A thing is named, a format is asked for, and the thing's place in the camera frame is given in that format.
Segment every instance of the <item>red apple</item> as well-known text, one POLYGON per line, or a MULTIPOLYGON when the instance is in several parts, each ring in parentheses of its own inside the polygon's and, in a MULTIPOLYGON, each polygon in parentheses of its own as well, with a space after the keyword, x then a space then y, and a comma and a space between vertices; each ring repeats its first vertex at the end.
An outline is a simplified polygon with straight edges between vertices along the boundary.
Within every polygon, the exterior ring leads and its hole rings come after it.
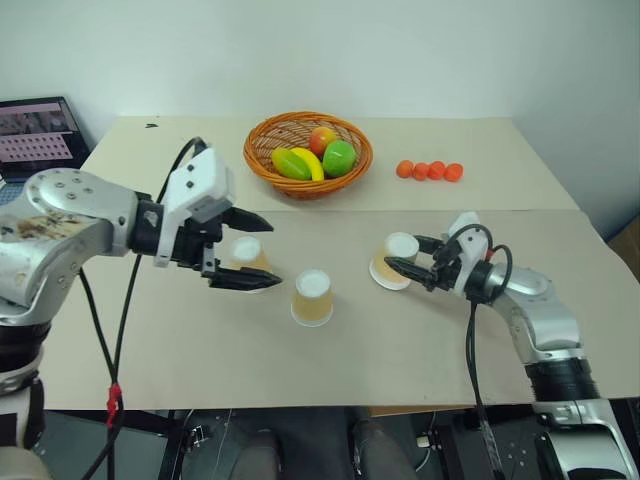
POLYGON ((329 127, 316 127, 309 138, 309 150, 317 157, 322 157, 330 143, 338 140, 338 135, 329 127))

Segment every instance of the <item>robotic arm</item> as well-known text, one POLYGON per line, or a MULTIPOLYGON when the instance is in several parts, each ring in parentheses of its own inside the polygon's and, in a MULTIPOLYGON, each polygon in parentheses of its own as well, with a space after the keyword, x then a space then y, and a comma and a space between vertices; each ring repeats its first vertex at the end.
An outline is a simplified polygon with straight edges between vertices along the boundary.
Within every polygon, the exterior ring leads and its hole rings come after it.
POLYGON ((172 172, 162 203, 90 173, 60 168, 32 177, 19 198, 0 207, 0 479, 48 478, 38 458, 20 449, 30 449, 43 429, 41 344, 89 258, 132 250, 153 256, 159 267, 173 261, 199 271, 213 288, 254 290, 280 283, 262 270, 219 266, 214 244, 222 240, 223 224, 273 230, 233 202, 231 172, 199 142, 195 156, 172 172))
POLYGON ((428 291, 452 289, 488 304, 506 320, 531 380, 533 410, 549 428, 536 441, 543 478, 638 479, 611 406, 591 379, 578 323, 551 280, 530 269, 491 264, 490 232, 478 225, 475 213, 461 215, 447 241, 416 239, 433 256, 433 266, 388 257, 391 268, 428 291))

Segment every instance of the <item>small orange ball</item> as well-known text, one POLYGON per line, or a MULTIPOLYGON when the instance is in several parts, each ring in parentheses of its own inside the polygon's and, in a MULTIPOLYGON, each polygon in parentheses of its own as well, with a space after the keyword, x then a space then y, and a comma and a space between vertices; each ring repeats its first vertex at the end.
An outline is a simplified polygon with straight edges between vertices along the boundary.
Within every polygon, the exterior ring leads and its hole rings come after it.
POLYGON ((413 168, 413 178, 422 182, 427 178, 430 171, 431 169, 426 163, 416 163, 416 166, 413 168))
POLYGON ((462 178, 462 174, 464 173, 464 168, 459 163, 452 163, 447 166, 444 171, 444 179, 448 182, 457 182, 462 178))
POLYGON ((396 167, 396 175, 400 178, 409 178, 413 172, 413 162, 411 160, 403 160, 396 167))
POLYGON ((431 164, 431 168, 429 168, 429 178, 431 180, 440 180, 444 175, 445 167, 444 163, 438 161, 433 162, 431 164))

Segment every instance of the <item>fruit basket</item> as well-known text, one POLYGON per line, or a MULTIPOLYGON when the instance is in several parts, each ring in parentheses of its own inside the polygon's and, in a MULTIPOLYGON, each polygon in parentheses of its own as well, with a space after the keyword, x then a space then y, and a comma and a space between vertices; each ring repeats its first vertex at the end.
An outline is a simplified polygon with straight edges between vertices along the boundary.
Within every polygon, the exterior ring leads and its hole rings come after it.
POLYGON ((253 172, 285 195, 300 200, 320 198, 352 184, 371 166, 373 150, 367 137, 354 125, 331 115, 315 112, 283 113, 256 126, 244 143, 244 158, 253 172), (311 131, 319 126, 331 128, 340 140, 356 151, 353 169, 338 178, 321 181, 294 180, 280 175, 271 161, 277 147, 307 147, 311 131))

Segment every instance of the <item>laptop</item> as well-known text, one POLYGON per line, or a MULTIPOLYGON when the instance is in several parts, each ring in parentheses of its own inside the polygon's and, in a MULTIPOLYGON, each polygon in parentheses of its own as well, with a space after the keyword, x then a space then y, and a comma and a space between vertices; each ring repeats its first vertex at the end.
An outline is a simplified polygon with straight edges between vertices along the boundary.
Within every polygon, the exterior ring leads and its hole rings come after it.
POLYGON ((20 195, 31 175, 80 168, 89 153, 64 97, 0 102, 0 205, 20 195))

